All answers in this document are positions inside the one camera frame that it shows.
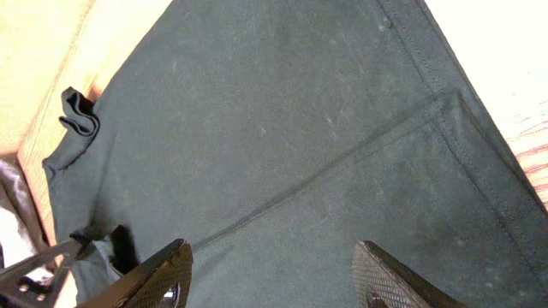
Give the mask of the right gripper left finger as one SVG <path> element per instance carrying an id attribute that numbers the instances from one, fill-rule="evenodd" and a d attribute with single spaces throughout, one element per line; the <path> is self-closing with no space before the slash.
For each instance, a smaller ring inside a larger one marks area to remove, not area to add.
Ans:
<path id="1" fill-rule="evenodd" d="M 174 240 L 82 306 L 185 308 L 193 262 L 191 245 Z"/>

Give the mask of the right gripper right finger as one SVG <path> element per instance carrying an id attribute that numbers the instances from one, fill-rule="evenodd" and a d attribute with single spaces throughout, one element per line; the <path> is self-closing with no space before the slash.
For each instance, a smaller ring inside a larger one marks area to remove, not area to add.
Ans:
<path id="1" fill-rule="evenodd" d="M 352 268 L 354 288 L 362 307 L 463 306 L 369 240 L 356 245 Z"/>

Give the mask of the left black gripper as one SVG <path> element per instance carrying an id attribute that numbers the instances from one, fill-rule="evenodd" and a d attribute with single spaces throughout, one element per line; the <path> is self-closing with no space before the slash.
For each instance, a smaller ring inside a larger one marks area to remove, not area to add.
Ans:
<path id="1" fill-rule="evenodd" d="M 117 226 L 106 234 L 93 228 L 74 231 L 67 240 L 1 270 L 2 307 L 53 307 L 70 270 L 96 258 L 105 286 L 137 266 L 129 230 Z"/>

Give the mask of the black t-shirt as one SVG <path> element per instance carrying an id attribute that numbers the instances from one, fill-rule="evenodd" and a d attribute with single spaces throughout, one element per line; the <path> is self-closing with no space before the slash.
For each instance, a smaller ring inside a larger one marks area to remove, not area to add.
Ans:
<path id="1" fill-rule="evenodd" d="M 547 304 L 547 213 L 421 1 L 174 1 L 44 160 L 58 240 L 194 253 L 192 307 L 354 307 L 370 240 L 470 307 Z"/>

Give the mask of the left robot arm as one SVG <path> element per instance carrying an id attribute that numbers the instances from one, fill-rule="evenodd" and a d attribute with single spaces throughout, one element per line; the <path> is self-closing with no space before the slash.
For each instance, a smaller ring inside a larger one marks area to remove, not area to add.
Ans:
<path id="1" fill-rule="evenodd" d="M 17 157 L 2 156 L 1 267 L 7 268 L 49 247 Z M 75 289 L 62 293 L 61 303 L 73 307 L 99 296 L 138 264 L 125 227 L 113 228 L 104 237 L 95 236 L 72 267 Z"/>

